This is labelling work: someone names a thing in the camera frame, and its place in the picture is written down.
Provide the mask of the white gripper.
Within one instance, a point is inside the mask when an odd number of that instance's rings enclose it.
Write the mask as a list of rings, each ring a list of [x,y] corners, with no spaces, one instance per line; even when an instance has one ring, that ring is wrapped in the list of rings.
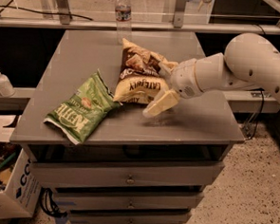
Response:
[[[171,75],[171,87],[173,89],[164,90],[154,97],[142,112],[142,115],[147,118],[153,118],[156,115],[175,106],[179,98],[191,99],[203,94],[197,85],[195,74],[196,59],[190,59],[185,62],[179,63],[171,70],[163,62],[159,63],[159,75],[168,78]]]

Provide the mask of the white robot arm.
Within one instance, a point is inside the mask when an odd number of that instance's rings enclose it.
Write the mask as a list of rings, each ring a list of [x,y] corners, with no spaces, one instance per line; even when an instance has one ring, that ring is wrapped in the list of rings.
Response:
[[[190,59],[173,69],[162,64],[159,75],[166,81],[142,115],[153,118],[181,99],[198,97],[211,90],[243,90],[249,86],[271,93],[280,104],[280,52],[266,38],[242,33],[223,53]]]

